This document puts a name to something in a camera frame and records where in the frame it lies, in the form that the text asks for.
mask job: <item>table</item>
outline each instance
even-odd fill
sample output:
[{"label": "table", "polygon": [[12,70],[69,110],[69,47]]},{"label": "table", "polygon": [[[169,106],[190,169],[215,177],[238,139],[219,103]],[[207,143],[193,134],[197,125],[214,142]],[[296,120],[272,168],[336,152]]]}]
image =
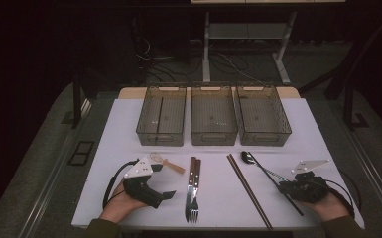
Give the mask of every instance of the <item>table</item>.
[{"label": "table", "polygon": [[[259,168],[239,160],[241,151],[250,151],[265,168],[287,179],[294,178],[291,169],[300,160],[330,160],[325,166],[317,168],[315,174],[346,188],[306,100],[298,98],[294,88],[278,87],[278,90],[293,130],[287,143],[280,148],[241,146],[239,139],[232,147],[192,146],[189,97],[186,107],[185,144],[182,147],[143,147],[135,129],[145,88],[122,89],[110,112],[72,225],[86,227],[91,219],[98,217],[102,210],[104,192],[118,168],[126,162],[157,152],[187,170],[191,156],[202,160],[198,223],[187,223],[185,220],[187,173],[180,175],[169,168],[163,168],[160,172],[153,173],[148,185],[158,192],[176,190],[175,196],[163,201],[158,209],[145,207],[132,213],[121,222],[125,230],[266,230],[262,218],[228,163],[228,154],[232,154],[236,159],[274,230],[318,227],[320,221],[315,214],[299,206],[305,214],[300,216]],[[344,194],[338,187],[335,189]],[[357,208],[355,213],[356,222],[364,227],[364,221]]]}]

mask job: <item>metal fork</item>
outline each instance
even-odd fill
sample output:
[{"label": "metal fork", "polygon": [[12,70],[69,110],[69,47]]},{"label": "metal fork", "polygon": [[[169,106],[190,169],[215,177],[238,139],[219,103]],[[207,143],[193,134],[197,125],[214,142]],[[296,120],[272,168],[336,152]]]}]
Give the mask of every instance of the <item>metal fork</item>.
[{"label": "metal fork", "polygon": [[199,174],[200,174],[200,160],[196,160],[194,168],[194,179],[193,179],[193,202],[191,203],[191,217],[190,221],[192,223],[197,222],[197,216],[199,215],[199,206],[197,205],[196,196],[199,188]]}]

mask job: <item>floor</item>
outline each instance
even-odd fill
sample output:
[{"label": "floor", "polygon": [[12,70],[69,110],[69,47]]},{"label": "floor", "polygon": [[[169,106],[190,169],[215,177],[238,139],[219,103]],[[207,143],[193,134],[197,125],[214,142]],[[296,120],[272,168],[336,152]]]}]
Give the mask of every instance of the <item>floor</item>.
[{"label": "floor", "polygon": [[[156,52],[147,81],[201,80],[200,41],[191,42],[191,60],[176,61]],[[348,53],[349,43],[289,44],[283,63],[299,88],[337,66]],[[275,42],[213,42],[210,46],[211,80],[261,80],[280,84],[271,53]],[[347,129],[341,120],[342,97],[329,101],[323,96],[327,83],[302,95],[317,120],[326,144],[354,196],[372,237],[382,237],[382,121],[367,101],[356,93],[354,113],[369,127]],[[117,92],[101,92],[84,100],[83,119],[71,129],[71,85],[61,92],[36,139],[0,201],[0,237],[81,237],[83,229],[70,225],[82,187],[92,164],[104,125]],[[76,145],[92,141],[94,146],[84,166],[70,166]],[[255,234],[257,237],[288,237]],[[139,236],[156,237],[155,233]],[[322,238],[320,228],[293,231],[290,237]]]}]

